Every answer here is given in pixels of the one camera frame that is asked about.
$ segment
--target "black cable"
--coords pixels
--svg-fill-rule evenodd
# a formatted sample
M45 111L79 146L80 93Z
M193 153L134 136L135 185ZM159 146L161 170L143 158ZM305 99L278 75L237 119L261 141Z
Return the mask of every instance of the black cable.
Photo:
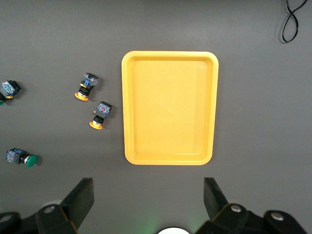
M285 25L284 25L283 32L282 32L282 38L283 38L283 41L284 41L283 43L284 43L284 44L286 44L286 43L288 43L288 42L291 42L291 41L294 40L295 37L297 36L297 34L298 34L299 22L298 22L298 20L297 20L297 17L294 15L294 13L295 13L296 10L299 10L301 7L303 7L304 4L306 4L307 1L308 1L308 0L304 0L304 2L303 2L299 7L297 7L296 9L294 9L294 10L292 11L292 10L290 9L290 7L289 7L288 0L286 0L287 10L288 10L288 12L290 13L290 15L288 16L288 18L287 18L287 20L286 20L286 23L285 23ZM294 34L294 36L293 36L292 39L286 40L285 37L284 37L284 31L285 31L285 27L286 27L286 25L287 25L287 23L288 23L288 21L289 21L290 18L292 18L292 19L294 20L295 24L296 24L296 33Z

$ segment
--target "metal screw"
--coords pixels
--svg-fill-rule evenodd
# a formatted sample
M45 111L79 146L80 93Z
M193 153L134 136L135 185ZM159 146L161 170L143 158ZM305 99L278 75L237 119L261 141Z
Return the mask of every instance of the metal screw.
M13 216L13 215L11 215L11 214L8 214L8 215L6 215L6 216L3 216L2 218L0 218L0 223L4 223L4 222L10 220L10 219L12 218L12 216Z
M234 211L234 212L239 213L239 212L242 211L242 208L240 208L240 207L237 206L237 205L232 205L232 206L231 206L231 210Z
M271 216L273 219L278 220L278 221L284 220L284 217L280 213L277 213L277 212L273 212Z
M54 209L55 209L54 206L49 206L49 207L45 208L43 212L48 214L48 213L51 213Z

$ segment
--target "tray rim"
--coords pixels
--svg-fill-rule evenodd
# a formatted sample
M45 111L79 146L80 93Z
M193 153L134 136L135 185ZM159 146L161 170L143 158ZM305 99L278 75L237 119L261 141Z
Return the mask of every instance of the tray rim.
M212 126L208 135L208 148L207 156L203 160L183 160L183 161L156 161L156 160L134 160L132 155L128 155L129 147L126 144L126 135L129 132L126 130L128 124L126 120L129 121L127 109L128 99L124 96L128 96L127 90L127 64L129 60L134 57L148 58L148 57L168 57L168 58L196 58L202 57L206 59L211 59L213 62L213 75L212 75L212 91L211 91L211 103L210 103L210 121L209 126ZM216 98L217 98L217 83L218 83L218 69L219 62L217 57L211 52L202 52L202 51L130 51L122 59L121 62L121 71L122 71L122 102L123 102L123 124L124 124L124 146L125 146L125 157L126 159L134 165L185 165L185 166L195 166L195 165L204 165L208 163L213 155L213 144L214 144L214 132L215 132L215 111L216 111Z

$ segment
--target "screw head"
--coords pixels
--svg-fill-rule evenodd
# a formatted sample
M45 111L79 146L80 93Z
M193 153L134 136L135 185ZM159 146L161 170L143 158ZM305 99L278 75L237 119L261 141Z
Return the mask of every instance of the screw head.
M238 205L232 205L231 206L231 210L234 211L234 212L239 213L239 212L242 211L242 208L240 208L240 206L238 206Z
M273 212L271 214L271 216L272 216L273 219L275 219L277 221L283 221L284 220L284 217L280 213L278 213L278 212Z
M49 206L49 207L45 208L43 212L45 214L48 214L48 213L51 213L54 209L55 209L54 206Z

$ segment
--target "white round object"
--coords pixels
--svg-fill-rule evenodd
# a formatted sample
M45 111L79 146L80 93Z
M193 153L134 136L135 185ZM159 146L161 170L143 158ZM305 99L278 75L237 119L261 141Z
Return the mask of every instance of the white round object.
M189 233L181 228L166 228L160 231L158 234L189 234Z
M47 205L54 205L54 204L59 205L61 202L62 202L62 200L49 201L49 202L43 204L43 206L41 208L43 208L43 207L45 207Z

